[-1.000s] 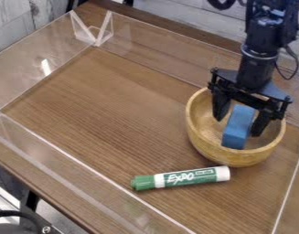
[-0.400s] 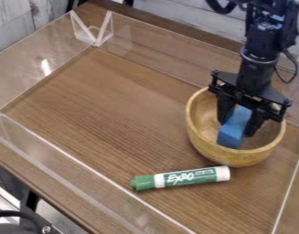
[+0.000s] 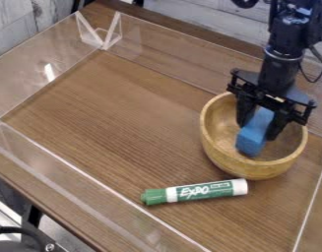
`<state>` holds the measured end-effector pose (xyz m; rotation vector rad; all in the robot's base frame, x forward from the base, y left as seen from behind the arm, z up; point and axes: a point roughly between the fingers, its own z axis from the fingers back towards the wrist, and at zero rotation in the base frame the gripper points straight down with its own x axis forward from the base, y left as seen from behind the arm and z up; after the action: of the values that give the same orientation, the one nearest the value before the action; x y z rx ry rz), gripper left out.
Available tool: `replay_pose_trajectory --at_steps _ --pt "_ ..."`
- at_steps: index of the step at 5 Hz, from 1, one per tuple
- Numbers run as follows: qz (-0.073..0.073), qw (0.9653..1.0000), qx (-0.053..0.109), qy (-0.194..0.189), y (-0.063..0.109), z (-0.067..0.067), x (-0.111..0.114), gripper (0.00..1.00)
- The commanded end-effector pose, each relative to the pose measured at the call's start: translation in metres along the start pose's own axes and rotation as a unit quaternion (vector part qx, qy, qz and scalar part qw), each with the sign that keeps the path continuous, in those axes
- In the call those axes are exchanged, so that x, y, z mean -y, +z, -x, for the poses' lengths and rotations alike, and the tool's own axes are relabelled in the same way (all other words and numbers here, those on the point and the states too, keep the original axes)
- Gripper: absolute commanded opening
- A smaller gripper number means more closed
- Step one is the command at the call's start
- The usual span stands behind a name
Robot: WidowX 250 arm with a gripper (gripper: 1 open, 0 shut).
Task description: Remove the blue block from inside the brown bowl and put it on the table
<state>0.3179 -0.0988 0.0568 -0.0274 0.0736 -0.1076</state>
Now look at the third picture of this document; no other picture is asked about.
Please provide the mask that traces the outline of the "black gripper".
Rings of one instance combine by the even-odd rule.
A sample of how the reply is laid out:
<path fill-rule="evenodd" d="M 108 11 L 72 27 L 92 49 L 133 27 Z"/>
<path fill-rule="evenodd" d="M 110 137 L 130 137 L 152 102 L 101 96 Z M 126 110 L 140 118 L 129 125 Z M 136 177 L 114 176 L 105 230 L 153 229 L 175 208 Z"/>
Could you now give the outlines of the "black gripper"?
<path fill-rule="evenodd" d="M 275 94 L 257 86 L 257 73 L 233 68 L 229 74 L 231 81 L 225 90 L 236 98 L 236 123 L 240 127 L 251 119 L 256 106 L 274 112 L 265 132 L 268 141 L 276 138 L 290 121 L 300 125 L 307 123 L 311 110 L 316 107 L 316 101 L 296 86 L 291 86 L 280 94 Z"/>

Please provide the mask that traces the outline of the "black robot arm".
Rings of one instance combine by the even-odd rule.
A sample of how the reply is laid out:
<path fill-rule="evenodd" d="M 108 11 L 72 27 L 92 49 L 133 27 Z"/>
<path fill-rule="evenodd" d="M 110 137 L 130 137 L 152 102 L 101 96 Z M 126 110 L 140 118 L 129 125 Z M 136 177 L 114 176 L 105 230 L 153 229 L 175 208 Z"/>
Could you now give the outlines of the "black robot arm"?
<path fill-rule="evenodd" d="M 271 0 L 270 38 L 259 72 L 231 70 L 225 90 L 236 97 L 236 123 L 245 126 L 256 107 L 274 113 L 263 136 L 274 140 L 284 126 L 307 123 L 316 101 L 295 85 L 306 51 L 322 41 L 322 0 Z"/>

